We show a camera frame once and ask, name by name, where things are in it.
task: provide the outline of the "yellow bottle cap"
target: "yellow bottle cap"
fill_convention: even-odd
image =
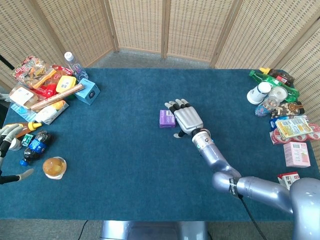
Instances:
[[[52,103],[51,106],[54,107],[56,110],[60,110],[64,106],[64,104],[65,104],[65,101],[60,100],[55,103]]]
[[[259,70],[263,73],[263,74],[268,74],[271,70],[270,67],[260,67]]]
[[[34,130],[36,130],[38,127],[41,127],[42,126],[42,123],[36,123],[36,122],[29,122],[28,123],[28,128],[29,128],[29,130],[31,130],[31,131],[34,131]]]

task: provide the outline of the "cardboard box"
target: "cardboard box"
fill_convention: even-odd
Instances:
[[[288,142],[283,145],[285,165],[287,167],[310,167],[307,144],[305,142]]]
[[[99,88],[94,82],[89,81],[85,78],[82,78],[82,80],[79,83],[84,85],[84,89],[76,92],[74,95],[81,102],[91,105],[100,93]]]
[[[282,173],[278,176],[278,181],[282,186],[285,186],[288,190],[290,190],[291,185],[300,179],[299,174],[296,171]]]
[[[174,128],[176,126],[175,115],[170,110],[160,110],[160,128]]]

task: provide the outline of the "wicker room divider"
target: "wicker room divider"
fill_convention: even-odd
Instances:
[[[319,0],[0,0],[0,54],[85,67],[119,49],[208,63],[221,69],[284,69],[320,125]],[[15,85],[0,62],[0,84]],[[320,142],[312,146],[320,166]]]

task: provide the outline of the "white cup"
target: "white cup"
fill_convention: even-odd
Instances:
[[[271,91],[271,85],[266,82],[260,82],[254,89],[251,89],[246,98],[248,99],[249,103],[258,105],[261,103],[265,96]]]
[[[11,151],[18,151],[22,147],[21,141],[18,140],[17,138],[14,138],[11,142],[11,145],[9,147],[9,150]]]
[[[282,86],[275,86],[269,92],[269,96],[276,97],[279,100],[279,103],[281,103],[283,100],[287,98],[288,92]]]

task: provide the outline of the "blue box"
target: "blue box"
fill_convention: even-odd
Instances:
[[[84,89],[76,92],[74,95],[81,102],[91,105],[100,93],[99,88],[94,82],[89,81],[88,79],[85,79],[85,78],[82,78],[79,84],[84,85]]]

